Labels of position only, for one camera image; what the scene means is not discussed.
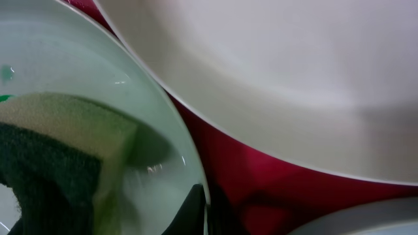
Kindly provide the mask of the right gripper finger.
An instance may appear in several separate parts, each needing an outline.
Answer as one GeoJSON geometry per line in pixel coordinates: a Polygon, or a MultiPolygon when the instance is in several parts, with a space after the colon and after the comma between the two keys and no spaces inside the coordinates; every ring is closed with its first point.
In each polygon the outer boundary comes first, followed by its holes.
{"type": "Polygon", "coordinates": [[[163,235],[203,235],[205,207],[204,187],[195,184],[163,235]]]}

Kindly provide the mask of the green yellow sponge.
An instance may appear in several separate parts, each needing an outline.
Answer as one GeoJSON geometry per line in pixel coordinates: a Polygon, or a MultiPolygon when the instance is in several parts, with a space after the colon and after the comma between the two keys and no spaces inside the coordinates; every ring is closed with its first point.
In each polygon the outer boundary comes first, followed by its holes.
{"type": "Polygon", "coordinates": [[[11,234],[120,234],[117,190],[132,119],[95,102],[32,93],[1,103],[1,183],[20,207],[11,234]]]}

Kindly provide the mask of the white round plate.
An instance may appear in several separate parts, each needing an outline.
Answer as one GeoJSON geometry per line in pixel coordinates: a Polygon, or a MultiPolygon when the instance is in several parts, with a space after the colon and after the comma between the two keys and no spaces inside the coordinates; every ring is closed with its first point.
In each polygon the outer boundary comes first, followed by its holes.
{"type": "Polygon", "coordinates": [[[173,97],[248,146],[417,184],[417,0],[98,0],[173,97]]]}

